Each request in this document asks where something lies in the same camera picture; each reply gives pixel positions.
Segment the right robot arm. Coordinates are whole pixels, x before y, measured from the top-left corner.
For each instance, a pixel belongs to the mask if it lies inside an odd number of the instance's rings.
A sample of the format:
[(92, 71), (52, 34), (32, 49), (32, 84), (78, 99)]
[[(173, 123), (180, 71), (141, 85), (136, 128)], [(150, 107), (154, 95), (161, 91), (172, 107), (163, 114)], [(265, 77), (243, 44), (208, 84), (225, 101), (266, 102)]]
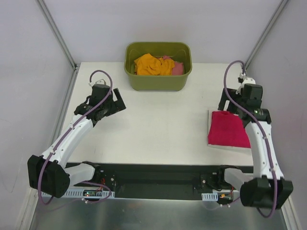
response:
[(280, 209), (293, 192), (293, 183), (284, 178), (277, 162), (272, 142), (270, 112), (261, 107), (263, 88), (246, 83), (239, 91), (225, 87), (218, 110), (239, 116), (248, 136), (252, 159), (253, 177), (248, 179), (239, 169), (224, 167), (216, 176), (221, 189), (229, 186), (240, 192), (245, 207)]

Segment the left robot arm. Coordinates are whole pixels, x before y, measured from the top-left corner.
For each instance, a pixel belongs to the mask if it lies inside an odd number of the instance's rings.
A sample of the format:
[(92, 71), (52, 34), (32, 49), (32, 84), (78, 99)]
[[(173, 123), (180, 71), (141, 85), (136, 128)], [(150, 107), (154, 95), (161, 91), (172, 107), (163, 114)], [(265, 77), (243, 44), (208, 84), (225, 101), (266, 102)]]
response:
[(81, 140), (104, 117), (123, 111), (126, 106), (117, 88), (104, 84), (92, 86), (91, 95), (76, 107), (64, 132), (40, 156), (32, 155), (28, 162), (31, 188), (50, 196), (64, 196), (72, 185), (87, 182), (97, 186), (102, 181), (101, 167), (89, 161), (67, 167), (67, 162)]

